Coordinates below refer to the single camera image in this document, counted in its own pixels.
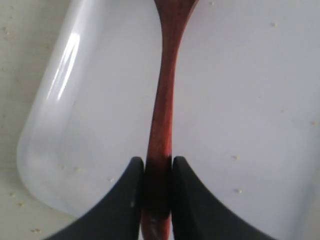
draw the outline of white surface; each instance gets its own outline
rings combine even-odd
[[[178,56],[173,155],[280,240],[319,198],[319,13],[313,0],[200,0]],[[73,1],[17,150],[36,198],[80,216],[144,158],[160,61],[153,1]]]
[[[68,5],[69,0],[0,0],[0,240],[42,240],[74,220],[34,198],[16,162],[17,142]],[[31,231],[36,228],[41,232]]]

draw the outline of wooden utensil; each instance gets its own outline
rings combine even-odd
[[[154,0],[162,29],[162,58],[143,178],[142,235],[167,240],[170,231],[174,79],[180,42],[198,0]]]

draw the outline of wooden spoon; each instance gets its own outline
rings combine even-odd
[[[142,235],[167,240],[170,232],[172,122],[178,49],[198,0],[154,0],[162,29],[162,58],[143,177]]]

